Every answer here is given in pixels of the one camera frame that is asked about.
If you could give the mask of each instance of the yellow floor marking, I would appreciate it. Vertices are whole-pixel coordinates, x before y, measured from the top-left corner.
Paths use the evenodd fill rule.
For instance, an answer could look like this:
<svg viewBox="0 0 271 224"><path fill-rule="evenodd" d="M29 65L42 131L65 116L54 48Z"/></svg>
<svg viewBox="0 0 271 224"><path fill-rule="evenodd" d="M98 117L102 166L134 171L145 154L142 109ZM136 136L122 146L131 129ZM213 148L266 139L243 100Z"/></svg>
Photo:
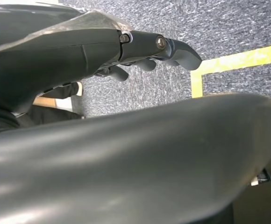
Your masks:
<svg viewBox="0 0 271 224"><path fill-rule="evenodd" d="M271 46L202 61L198 69L191 71L191 97L203 96L203 75L270 63Z"/></svg>

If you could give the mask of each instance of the metal screw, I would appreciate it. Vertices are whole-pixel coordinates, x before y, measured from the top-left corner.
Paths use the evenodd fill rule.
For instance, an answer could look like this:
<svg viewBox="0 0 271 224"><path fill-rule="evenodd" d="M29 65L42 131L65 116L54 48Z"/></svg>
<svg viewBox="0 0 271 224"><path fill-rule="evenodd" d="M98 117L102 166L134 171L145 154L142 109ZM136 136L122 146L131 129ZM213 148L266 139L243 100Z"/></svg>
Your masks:
<svg viewBox="0 0 271 224"><path fill-rule="evenodd" d="M127 34L123 34L119 37L120 43L128 43L129 42L129 37Z"/></svg>
<svg viewBox="0 0 271 224"><path fill-rule="evenodd" d="M163 36L157 36L157 46L161 50L164 49L166 47L166 39Z"/></svg>

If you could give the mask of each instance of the shoe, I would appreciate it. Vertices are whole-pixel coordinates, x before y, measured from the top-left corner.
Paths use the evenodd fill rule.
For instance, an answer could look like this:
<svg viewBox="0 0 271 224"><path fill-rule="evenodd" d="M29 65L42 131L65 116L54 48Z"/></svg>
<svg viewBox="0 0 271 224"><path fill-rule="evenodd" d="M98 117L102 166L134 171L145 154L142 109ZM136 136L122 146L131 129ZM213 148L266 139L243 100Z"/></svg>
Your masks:
<svg viewBox="0 0 271 224"><path fill-rule="evenodd" d="M78 91L76 93L76 96L81 97L83 94L83 84L80 82L77 82L77 85L78 85Z"/></svg>

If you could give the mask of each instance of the black leather surface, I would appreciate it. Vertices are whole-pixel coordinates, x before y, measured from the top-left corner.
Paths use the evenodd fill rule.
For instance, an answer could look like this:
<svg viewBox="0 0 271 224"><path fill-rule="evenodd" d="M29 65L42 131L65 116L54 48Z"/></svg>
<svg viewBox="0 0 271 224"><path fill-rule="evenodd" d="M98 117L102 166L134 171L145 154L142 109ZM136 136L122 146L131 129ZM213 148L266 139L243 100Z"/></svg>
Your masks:
<svg viewBox="0 0 271 224"><path fill-rule="evenodd" d="M0 45L17 41L79 15L81 13L70 7L0 4Z"/></svg>
<svg viewBox="0 0 271 224"><path fill-rule="evenodd" d="M250 94L5 131L0 223L198 221L270 158L271 100Z"/></svg>
<svg viewBox="0 0 271 224"><path fill-rule="evenodd" d="M233 203L235 224L271 223L271 182L247 187Z"/></svg>

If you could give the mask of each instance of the black fabric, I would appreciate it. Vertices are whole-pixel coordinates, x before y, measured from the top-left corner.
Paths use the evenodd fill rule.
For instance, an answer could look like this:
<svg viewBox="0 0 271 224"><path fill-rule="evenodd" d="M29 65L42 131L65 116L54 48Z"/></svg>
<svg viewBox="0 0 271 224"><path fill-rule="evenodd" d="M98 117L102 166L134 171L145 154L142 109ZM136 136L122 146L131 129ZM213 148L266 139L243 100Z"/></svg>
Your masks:
<svg viewBox="0 0 271 224"><path fill-rule="evenodd" d="M235 224L271 224L271 182L247 187L233 202Z"/></svg>
<svg viewBox="0 0 271 224"><path fill-rule="evenodd" d="M70 111L33 105L29 112L18 117L17 120L21 124L21 127L31 127L81 118L81 115Z"/></svg>
<svg viewBox="0 0 271 224"><path fill-rule="evenodd" d="M48 93L42 95L42 97L46 98L55 98L55 99L65 99L67 97L71 97L76 95L78 92L77 83L70 83L70 85L57 87Z"/></svg>

